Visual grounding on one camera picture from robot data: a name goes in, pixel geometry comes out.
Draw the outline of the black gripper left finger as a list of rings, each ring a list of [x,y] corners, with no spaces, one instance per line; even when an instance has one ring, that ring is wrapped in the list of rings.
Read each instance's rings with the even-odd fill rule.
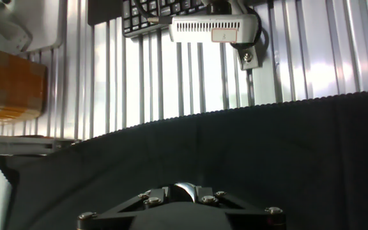
[[[103,213],[93,211],[82,213],[77,219],[77,229],[129,229],[139,214],[150,208],[167,204],[169,191],[169,187],[151,189]]]

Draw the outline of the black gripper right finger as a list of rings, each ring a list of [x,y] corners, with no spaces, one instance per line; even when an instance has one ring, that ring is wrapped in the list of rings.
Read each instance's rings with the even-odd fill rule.
[[[223,211],[233,229],[286,230],[286,214],[279,207],[257,208],[211,187],[196,187],[195,202]]]

